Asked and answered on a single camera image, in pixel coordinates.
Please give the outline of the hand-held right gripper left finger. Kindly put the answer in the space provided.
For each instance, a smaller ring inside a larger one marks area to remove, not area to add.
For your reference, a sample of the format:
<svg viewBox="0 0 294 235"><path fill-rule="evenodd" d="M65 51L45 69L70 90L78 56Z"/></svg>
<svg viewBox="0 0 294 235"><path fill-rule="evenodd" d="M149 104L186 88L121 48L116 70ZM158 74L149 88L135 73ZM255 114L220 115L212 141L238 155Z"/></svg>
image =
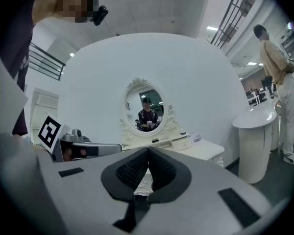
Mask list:
<svg viewBox="0 0 294 235"><path fill-rule="evenodd" d="M128 204L113 199L101 182L104 169L137 149L75 162L53 163L47 152L38 162L47 198L41 202L39 230L44 235L149 235L140 221L131 233L113 226Z"/></svg>

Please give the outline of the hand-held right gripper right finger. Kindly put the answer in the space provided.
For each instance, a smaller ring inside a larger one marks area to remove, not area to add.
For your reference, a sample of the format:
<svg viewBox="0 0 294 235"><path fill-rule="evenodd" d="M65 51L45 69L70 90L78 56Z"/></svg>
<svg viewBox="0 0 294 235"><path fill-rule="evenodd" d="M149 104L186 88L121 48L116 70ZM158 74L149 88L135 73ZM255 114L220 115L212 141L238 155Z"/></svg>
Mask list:
<svg viewBox="0 0 294 235"><path fill-rule="evenodd" d="M235 174L212 162L164 150L192 174L188 189L175 201L151 204L134 235L231 235L243 229L218 192L232 188L260 216L271 208L268 199Z"/></svg>

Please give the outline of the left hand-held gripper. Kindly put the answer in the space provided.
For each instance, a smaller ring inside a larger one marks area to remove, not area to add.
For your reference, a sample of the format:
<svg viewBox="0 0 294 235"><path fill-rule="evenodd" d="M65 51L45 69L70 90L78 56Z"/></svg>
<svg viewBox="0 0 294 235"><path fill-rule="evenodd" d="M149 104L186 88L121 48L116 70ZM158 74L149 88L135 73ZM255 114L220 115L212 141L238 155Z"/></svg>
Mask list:
<svg viewBox="0 0 294 235"><path fill-rule="evenodd" d="M40 128L38 139L50 153L54 162L64 162L62 151L73 148L73 158L102 157L121 153L119 144L85 143L78 129L71 129L58 119L48 115Z"/></svg>

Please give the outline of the white dressing table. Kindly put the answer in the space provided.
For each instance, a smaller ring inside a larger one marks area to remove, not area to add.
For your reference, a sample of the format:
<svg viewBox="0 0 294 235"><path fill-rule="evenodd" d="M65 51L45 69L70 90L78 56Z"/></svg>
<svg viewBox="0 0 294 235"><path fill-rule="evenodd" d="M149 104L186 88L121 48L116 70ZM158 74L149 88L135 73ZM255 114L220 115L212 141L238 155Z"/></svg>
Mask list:
<svg viewBox="0 0 294 235"><path fill-rule="evenodd" d="M142 145L142 147L150 147L150 146L173 151L172 140L160 140L159 142ZM193 146L191 148L188 148L182 151L177 151L177 153L198 158L204 161L213 162L217 165L223 166L223 160L221 156L224 153L224 151L225 149L222 146L214 144L212 142L209 142L201 138L200 141L193 143ZM149 196L151 193L153 193L152 183L153 183L153 179L152 179L150 171L148 170L145 173L142 181L139 183L136 190L134 191L134 195Z"/></svg>

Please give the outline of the white drawer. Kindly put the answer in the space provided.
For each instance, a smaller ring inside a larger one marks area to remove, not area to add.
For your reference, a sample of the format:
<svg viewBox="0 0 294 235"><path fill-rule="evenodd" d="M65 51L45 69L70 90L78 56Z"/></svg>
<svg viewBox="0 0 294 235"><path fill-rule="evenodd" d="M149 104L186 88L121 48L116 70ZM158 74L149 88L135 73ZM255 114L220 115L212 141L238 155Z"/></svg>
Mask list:
<svg viewBox="0 0 294 235"><path fill-rule="evenodd" d="M173 151L177 152L191 148L193 146L193 143L188 137L185 137L182 139L172 140L171 145Z"/></svg>

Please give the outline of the person's left hand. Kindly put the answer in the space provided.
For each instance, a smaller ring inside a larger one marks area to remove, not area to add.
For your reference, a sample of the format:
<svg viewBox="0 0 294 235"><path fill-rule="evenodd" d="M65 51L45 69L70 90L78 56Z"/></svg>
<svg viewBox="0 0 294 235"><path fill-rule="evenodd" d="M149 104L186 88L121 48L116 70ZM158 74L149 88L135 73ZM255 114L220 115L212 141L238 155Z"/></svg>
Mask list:
<svg viewBox="0 0 294 235"><path fill-rule="evenodd" d="M87 157L86 150L79 147L66 147L62 151L63 161L70 162L74 160L81 160Z"/></svg>

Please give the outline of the purple wipes pack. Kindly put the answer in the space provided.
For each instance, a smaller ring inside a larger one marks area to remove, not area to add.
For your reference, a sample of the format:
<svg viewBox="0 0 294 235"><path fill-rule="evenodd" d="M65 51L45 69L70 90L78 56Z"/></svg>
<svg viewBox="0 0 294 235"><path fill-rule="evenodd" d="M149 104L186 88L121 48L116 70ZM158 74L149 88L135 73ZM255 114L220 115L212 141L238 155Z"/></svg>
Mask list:
<svg viewBox="0 0 294 235"><path fill-rule="evenodd" d="M187 137L190 139L190 142L198 142L201 140L201 135L199 133L189 133Z"/></svg>

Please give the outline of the white louvred door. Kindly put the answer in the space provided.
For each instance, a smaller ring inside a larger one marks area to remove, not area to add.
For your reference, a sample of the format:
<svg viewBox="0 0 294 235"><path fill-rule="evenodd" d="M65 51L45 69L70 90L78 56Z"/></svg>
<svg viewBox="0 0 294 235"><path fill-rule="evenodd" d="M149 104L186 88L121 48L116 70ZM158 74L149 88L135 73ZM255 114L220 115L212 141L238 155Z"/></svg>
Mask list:
<svg viewBox="0 0 294 235"><path fill-rule="evenodd" d="M47 115L57 117L58 99L58 94L34 88L30 113L30 134L32 139L38 136L39 129Z"/></svg>

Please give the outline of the black mezzanine railing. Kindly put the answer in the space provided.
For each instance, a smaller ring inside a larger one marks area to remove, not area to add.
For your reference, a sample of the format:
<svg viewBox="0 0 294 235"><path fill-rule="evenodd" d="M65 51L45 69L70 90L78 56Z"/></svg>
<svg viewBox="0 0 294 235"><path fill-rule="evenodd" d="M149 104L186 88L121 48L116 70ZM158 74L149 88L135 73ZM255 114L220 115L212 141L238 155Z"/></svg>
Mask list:
<svg viewBox="0 0 294 235"><path fill-rule="evenodd" d="M65 64L34 43L30 43L29 67L59 81L64 73Z"/></svg>
<svg viewBox="0 0 294 235"><path fill-rule="evenodd" d="M218 30L210 43L220 49L224 49L237 33L255 1L256 0L231 0Z"/></svg>

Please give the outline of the distant office desks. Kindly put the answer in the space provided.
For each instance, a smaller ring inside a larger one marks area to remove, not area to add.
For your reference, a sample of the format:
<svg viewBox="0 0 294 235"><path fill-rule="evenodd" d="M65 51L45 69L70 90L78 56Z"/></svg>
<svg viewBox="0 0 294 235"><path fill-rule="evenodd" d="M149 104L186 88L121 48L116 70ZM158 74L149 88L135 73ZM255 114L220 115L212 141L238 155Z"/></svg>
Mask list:
<svg viewBox="0 0 294 235"><path fill-rule="evenodd" d="M271 93L271 90L268 87L260 88L260 89L250 89L245 92L247 96L248 103L250 107L259 105L262 102L271 100L274 96Z"/></svg>

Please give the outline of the person's dark shirt torso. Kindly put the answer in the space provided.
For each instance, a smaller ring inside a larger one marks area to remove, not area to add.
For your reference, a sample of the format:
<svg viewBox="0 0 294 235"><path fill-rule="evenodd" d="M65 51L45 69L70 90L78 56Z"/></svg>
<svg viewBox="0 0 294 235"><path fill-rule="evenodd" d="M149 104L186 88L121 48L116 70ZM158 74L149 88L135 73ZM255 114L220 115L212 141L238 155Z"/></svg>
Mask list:
<svg viewBox="0 0 294 235"><path fill-rule="evenodd" d="M7 71L20 87L25 90L25 77L29 65L29 46L34 23L32 9L34 0L28 0L17 11L0 41L0 58Z"/></svg>

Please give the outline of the oval mirror ornate white frame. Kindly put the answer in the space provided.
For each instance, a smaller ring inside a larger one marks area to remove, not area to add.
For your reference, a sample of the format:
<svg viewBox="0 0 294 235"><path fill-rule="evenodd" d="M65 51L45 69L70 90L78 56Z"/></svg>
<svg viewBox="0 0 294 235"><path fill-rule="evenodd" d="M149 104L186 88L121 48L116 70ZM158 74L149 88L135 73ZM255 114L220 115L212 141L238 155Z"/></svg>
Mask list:
<svg viewBox="0 0 294 235"><path fill-rule="evenodd" d="M175 140L185 135L161 89L151 81L135 78L124 93L124 111L120 118L122 144L132 148L151 144L152 139Z"/></svg>

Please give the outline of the white round pedestal table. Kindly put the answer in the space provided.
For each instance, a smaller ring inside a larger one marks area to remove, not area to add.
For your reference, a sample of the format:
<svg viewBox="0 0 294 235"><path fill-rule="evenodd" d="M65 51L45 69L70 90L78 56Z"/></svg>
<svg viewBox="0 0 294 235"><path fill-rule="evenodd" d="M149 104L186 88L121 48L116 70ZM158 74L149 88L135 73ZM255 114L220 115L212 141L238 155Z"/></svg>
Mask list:
<svg viewBox="0 0 294 235"><path fill-rule="evenodd" d="M254 106L234 119L238 129L240 161L238 176L249 184L261 181L266 173L272 143L272 126L278 120L275 106L278 99L271 99Z"/></svg>

